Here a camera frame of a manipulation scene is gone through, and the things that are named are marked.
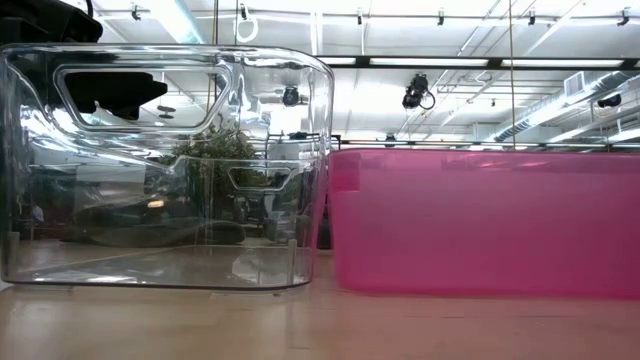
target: transparent container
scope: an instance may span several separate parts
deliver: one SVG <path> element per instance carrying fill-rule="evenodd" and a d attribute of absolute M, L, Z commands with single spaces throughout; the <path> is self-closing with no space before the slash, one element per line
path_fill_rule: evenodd
<path fill-rule="evenodd" d="M 308 283 L 333 74 L 290 50 L 0 53 L 2 280 L 274 290 Z"/>

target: table surface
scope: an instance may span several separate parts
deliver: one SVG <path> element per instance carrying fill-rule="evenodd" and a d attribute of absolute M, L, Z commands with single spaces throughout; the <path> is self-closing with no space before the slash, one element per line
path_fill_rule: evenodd
<path fill-rule="evenodd" d="M 640 302 L 372 296 L 332 268 L 280 296 L 8 287 L 0 360 L 640 358 Z"/>

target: translucent pink container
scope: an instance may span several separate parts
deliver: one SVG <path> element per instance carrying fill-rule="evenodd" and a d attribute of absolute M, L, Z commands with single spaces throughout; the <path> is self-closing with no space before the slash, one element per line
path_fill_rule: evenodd
<path fill-rule="evenodd" d="M 640 156 L 358 149 L 329 157 L 345 288 L 640 298 Z"/>

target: air duct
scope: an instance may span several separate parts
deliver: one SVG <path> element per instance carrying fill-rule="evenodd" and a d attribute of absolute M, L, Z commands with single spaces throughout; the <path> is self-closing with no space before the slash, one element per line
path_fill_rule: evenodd
<path fill-rule="evenodd" d="M 515 128 L 509 119 L 498 125 L 497 131 L 484 141 L 502 142 L 519 132 L 552 120 L 585 101 L 604 96 L 638 74 L 637 71 L 614 71 L 606 75 L 598 71 L 578 73 L 565 81 L 564 90 L 535 103 L 516 116 Z"/>

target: plastic bin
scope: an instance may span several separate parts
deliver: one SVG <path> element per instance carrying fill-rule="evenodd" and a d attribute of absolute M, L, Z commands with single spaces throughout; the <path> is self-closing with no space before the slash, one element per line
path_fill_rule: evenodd
<path fill-rule="evenodd" d="M 640 297 L 640 156 L 354 149 L 329 157 L 339 283 Z"/>
<path fill-rule="evenodd" d="M 0 52 L 2 279 L 285 289 L 311 280 L 333 75 L 282 49 Z"/>

